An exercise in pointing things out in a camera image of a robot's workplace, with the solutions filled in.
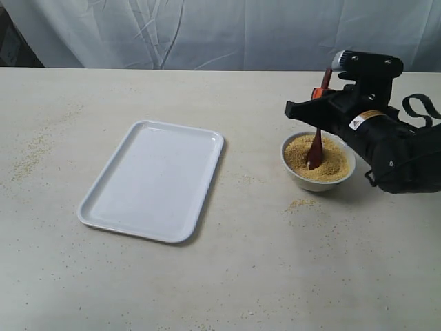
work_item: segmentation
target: granular food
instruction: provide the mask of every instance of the granular food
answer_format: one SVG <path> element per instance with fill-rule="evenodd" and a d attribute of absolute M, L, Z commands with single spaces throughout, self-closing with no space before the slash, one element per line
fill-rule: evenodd
<path fill-rule="evenodd" d="M 307 165 L 307 153 L 311 148 L 313 134 L 296 137 L 285 148 L 285 161 L 296 174 L 313 181 L 330 182 L 342 179 L 349 173 L 349 164 L 345 153 L 331 139 L 322 138 L 323 163 L 310 170 Z"/>

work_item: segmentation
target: rectangular plastic tray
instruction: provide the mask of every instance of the rectangular plastic tray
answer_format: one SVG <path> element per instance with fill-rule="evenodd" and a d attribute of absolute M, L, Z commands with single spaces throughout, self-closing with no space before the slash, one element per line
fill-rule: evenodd
<path fill-rule="evenodd" d="M 135 123 L 78 210 L 86 225 L 177 243 L 194 231 L 223 147 L 216 132 Z"/>

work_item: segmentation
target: white backdrop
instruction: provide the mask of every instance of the white backdrop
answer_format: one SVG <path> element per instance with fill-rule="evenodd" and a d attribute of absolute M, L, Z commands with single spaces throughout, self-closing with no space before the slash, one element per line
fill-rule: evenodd
<path fill-rule="evenodd" d="M 441 71 L 435 0 L 2 0 L 45 66 L 323 70 L 351 48 Z"/>

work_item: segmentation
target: wooden spatula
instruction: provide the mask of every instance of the wooden spatula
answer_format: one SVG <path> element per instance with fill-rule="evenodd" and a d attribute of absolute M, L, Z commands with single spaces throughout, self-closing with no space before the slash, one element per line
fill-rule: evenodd
<path fill-rule="evenodd" d="M 332 69 L 327 68 L 325 75 L 323 76 L 322 85 L 319 88 L 314 88 L 312 91 L 312 98 L 320 98 L 323 91 L 329 87 L 329 81 L 331 80 Z M 311 144 L 311 149 L 308 151 L 306 156 L 307 165 L 310 170 L 320 167 L 323 162 L 323 144 L 322 144 L 322 131 L 320 129 L 316 130 L 316 135 Z"/>

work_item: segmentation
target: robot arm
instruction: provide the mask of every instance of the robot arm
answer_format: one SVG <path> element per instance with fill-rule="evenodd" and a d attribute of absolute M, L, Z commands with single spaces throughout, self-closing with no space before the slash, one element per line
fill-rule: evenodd
<path fill-rule="evenodd" d="M 345 50 L 336 55 L 333 69 L 355 83 L 319 99 L 288 101 L 287 117 L 339 136 L 371 166 L 365 176 L 372 186 L 390 193 L 440 191 L 441 125 L 432 126 L 432 117 L 441 115 L 423 94 L 403 100 L 407 114 L 425 119 L 423 128 L 400 121 L 399 111 L 388 106 L 392 81 L 403 71 L 401 60 Z M 429 115 L 415 113 L 411 98 L 421 100 Z"/>

